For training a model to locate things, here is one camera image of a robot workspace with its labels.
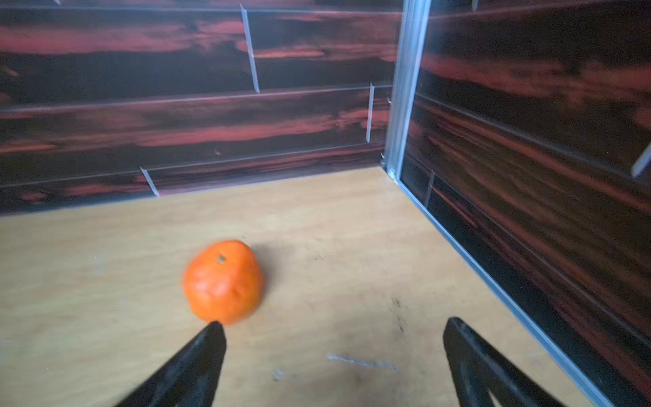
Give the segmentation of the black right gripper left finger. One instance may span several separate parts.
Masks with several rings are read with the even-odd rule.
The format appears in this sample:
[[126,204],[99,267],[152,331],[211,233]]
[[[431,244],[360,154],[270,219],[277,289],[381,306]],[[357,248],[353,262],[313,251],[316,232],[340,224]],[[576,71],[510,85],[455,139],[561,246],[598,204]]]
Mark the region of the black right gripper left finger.
[[213,405],[225,353],[224,327],[211,322],[117,405]]

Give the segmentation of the orange mandarin fruit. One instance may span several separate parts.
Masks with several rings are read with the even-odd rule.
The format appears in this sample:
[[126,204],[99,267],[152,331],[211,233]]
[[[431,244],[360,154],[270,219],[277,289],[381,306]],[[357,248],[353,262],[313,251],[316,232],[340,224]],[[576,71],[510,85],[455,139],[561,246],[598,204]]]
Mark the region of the orange mandarin fruit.
[[229,240],[197,255],[186,268],[182,287],[194,315],[225,326],[259,308],[264,275],[251,247]]

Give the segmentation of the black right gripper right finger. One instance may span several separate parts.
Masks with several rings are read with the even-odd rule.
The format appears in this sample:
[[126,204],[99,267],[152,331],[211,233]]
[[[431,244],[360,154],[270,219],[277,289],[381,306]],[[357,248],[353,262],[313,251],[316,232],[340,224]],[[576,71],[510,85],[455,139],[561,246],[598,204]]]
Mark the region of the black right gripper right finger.
[[443,345],[461,406],[561,406],[458,317],[448,319]]

